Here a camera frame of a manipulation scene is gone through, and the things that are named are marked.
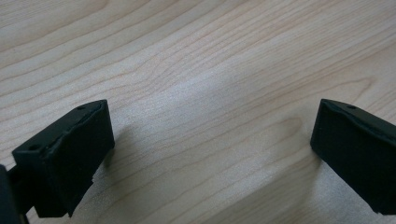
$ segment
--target wood grain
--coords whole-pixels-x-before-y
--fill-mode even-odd
[[[73,217],[396,223],[309,146],[330,98],[396,123],[394,0],[3,0],[0,162],[107,99],[116,148]]]

